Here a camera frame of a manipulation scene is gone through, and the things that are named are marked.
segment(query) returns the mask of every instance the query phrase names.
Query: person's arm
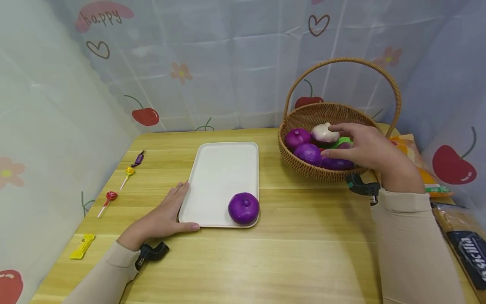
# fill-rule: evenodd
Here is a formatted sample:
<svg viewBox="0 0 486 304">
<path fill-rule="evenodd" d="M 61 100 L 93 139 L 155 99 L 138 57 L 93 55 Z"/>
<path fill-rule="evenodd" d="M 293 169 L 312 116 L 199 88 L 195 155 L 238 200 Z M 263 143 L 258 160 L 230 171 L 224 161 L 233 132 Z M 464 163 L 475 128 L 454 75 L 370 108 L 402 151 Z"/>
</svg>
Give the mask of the person's arm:
<svg viewBox="0 0 486 304">
<path fill-rule="evenodd" d="M 159 206 L 130 225 L 63 304 L 119 303 L 127 283 L 138 273 L 135 261 L 146 240 L 199 230 L 196 223 L 178 223 L 176 220 L 188 190 L 188 182 L 179 183 Z"/>
<path fill-rule="evenodd" d="M 351 149 L 323 151 L 379 171 L 382 189 L 372 207 L 384 304 L 463 304 L 452 258 L 415 165 L 375 128 L 329 127 L 353 138 Z"/>
</svg>

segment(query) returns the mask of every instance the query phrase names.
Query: pasta package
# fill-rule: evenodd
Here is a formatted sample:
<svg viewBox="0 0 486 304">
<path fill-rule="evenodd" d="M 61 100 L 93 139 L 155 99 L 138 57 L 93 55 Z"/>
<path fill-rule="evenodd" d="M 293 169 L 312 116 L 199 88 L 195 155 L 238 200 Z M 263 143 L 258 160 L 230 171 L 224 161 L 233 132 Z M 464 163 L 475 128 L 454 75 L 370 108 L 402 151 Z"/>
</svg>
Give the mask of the pasta package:
<svg viewBox="0 0 486 304">
<path fill-rule="evenodd" d="M 417 150 L 413 134 L 392 136 L 390 141 L 415 164 L 422 177 L 425 191 L 431 197 L 450 197 L 454 194 L 446 186 L 440 184 L 439 179 L 429 171 Z"/>
<path fill-rule="evenodd" d="M 468 208 L 431 203 L 443 234 L 481 304 L 486 304 L 486 232 Z"/>
<path fill-rule="evenodd" d="M 83 239 L 81 240 L 81 242 L 79 242 L 78 247 L 75 251 L 71 253 L 69 258 L 72 260 L 81 260 L 84 257 L 89 246 L 93 242 L 94 238 L 94 234 L 84 234 Z"/>
</svg>

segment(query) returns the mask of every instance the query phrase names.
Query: printed curtain backdrop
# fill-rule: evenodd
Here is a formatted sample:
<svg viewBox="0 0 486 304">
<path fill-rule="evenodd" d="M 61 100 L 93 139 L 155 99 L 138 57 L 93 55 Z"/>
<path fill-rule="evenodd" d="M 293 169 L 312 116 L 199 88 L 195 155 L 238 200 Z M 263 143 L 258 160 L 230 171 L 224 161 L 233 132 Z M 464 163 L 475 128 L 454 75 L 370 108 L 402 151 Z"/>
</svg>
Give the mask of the printed curtain backdrop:
<svg viewBox="0 0 486 304">
<path fill-rule="evenodd" d="M 457 202 L 486 215 L 480 0 L 5 0 L 0 8 L 9 29 L 0 32 L 0 304 L 30 300 L 137 135 L 278 126 L 295 79 L 335 57 L 365 58 L 393 75 L 403 92 L 399 129 L 415 134 Z M 394 111 L 388 83 L 351 63 L 307 76 L 291 109 L 321 100 L 379 122 Z"/>
</svg>

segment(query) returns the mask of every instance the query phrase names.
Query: wicker basket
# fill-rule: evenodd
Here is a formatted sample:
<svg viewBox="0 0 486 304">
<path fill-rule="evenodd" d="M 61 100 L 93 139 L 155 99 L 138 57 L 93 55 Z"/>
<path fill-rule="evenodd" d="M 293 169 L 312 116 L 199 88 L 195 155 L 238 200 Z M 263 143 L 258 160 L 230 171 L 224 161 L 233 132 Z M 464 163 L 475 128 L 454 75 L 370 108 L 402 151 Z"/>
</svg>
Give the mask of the wicker basket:
<svg viewBox="0 0 486 304">
<path fill-rule="evenodd" d="M 386 133 L 386 137 L 390 137 L 393 128 L 395 127 L 398 117 L 400 116 L 401 110 L 401 95 L 398 86 L 393 79 L 393 77 L 384 69 L 377 66 L 376 64 L 359 58 L 335 58 L 328 61 L 321 62 L 307 71 L 305 71 L 299 79 L 294 82 L 294 85 L 290 88 L 289 94 L 287 95 L 287 102 L 285 104 L 285 111 L 283 113 L 283 121 L 278 129 L 278 147 L 280 149 L 280 153 L 282 154 L 283 160 L 289 165 L 292 169 L 297 171 L 298 173 L 320 181 L 326 182 L 336 182 L 336 181 L 343 181 L 344 178 L 353 173 L 361 174 L 364 173 L 367 169 L 362 167 L 357 167 L 352 170 L 328 170 L 325 168 L 319 168 L 308 164 L 299 158 L 297 158 L 292 152 L 287 149 L 285 146 L 285 135 L 292 130 L 293 128 L 303 128 L 310 131 L 314 126 L 318 124 L 323 124 L 329 122 L 331 124 L 339 124 L 339 123 L 359 123 L 363 125 L 370 125 L 375 128 L 378 128 L 375 121 L 371 119 L 366 114 L 359 112 L 351 107 L 344 106 L 341 104 L 332 104 L 332 103 L 317 103 L 317 104 L 310 104 L 299 107 L 293 110 L 290 114 L 287 115 L 289 109 L 290 98 L 292 93 L 294 92 L 295 87 L 297 84 L 304 79 L 309 73 L 312 71 L 323 67 L 325 65 L 336 63 L 336 62 L 354 62 L 359 63 L 365 66 L 368 66 L 381 75 L 383 75 L 388 83 L 391 85 L 393 89 L 393 93 L 395 94 L 395 116 L 393 117 L 393 121 Z"/>
</svg>

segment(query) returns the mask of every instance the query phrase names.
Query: red lollipop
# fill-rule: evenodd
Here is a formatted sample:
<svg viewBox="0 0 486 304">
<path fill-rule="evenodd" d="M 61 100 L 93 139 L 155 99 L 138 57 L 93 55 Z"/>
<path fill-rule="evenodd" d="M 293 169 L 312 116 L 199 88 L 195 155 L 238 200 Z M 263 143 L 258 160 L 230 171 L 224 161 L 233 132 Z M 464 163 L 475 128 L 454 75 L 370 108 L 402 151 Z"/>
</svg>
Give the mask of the red lollipop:
<svg viewBox="0 0 486 304">
<path fill-rule="evenodd" d="M 100 213 L 98 213 L 98 217 L 101 216 L 101 213 L 103 213 L 103 210 L 108 206 L 108 204 L 110 203 L 110 201 L 116 199 L 117 196 L 118 196 L 118 194 L 116 192 L 113 192 L 113 191 L 108 191 L 106 193 L 106 202 L 104 202 L 103 208 L 101 208 Z"/>
</svg>

